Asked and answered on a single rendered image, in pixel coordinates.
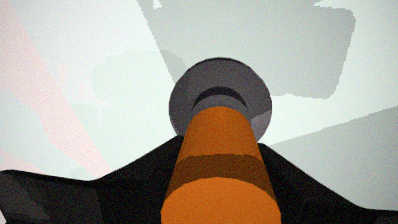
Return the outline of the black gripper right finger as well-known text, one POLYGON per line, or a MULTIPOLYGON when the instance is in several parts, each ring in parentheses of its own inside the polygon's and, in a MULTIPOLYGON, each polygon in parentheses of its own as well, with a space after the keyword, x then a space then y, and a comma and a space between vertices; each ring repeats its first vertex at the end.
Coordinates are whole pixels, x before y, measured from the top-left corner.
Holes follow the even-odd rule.
POLYGON ((281 224, 398 224, 398 211, 359 207, 263 143, 257 143, 281 224))

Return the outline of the orange cylinder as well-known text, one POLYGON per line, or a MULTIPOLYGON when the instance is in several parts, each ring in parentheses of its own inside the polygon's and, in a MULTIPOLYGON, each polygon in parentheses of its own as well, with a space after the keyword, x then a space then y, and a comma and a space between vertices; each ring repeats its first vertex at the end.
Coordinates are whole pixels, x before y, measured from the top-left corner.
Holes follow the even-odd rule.
POLYGON ((211 107, 188 125, 161 208, 162 224, 281 224, 249 121, 211 107))

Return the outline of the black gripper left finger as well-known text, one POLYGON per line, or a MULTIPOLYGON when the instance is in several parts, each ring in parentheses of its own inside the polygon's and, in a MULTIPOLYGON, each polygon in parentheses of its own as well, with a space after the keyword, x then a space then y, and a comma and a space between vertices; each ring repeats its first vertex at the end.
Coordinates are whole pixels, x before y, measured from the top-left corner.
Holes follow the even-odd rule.
POLYGON ((184 136, 93 180, 0 171, 0 210, 36 224, 162 224, 161 208, 184 136))

